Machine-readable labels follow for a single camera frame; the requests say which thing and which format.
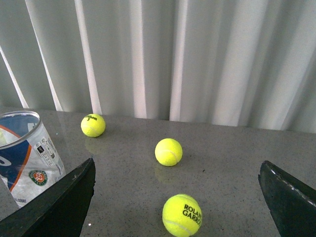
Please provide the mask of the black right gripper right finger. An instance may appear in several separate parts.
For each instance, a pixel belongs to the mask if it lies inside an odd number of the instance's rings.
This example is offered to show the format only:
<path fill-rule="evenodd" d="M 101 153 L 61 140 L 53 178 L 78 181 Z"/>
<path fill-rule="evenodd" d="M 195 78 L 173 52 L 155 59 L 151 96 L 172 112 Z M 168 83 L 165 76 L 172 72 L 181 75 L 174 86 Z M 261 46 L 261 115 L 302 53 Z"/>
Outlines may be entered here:
<path fill-rule="evenodd" d="M 258 181 L 276 228 L 282 237 L 316 235 L 316 191 L 266 160 Z"/>

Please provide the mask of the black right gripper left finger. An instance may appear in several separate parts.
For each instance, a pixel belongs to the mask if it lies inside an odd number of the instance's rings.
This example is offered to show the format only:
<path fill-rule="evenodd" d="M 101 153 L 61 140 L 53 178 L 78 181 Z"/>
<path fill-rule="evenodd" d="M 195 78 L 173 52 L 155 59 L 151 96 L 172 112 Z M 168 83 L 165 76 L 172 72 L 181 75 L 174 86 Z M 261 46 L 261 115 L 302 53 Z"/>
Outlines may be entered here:
<path fill-rule="evenodd" d="M 87 159 L 0 222 L 2 237 L 78 237 L 94 195 L 96 168 Z"/>

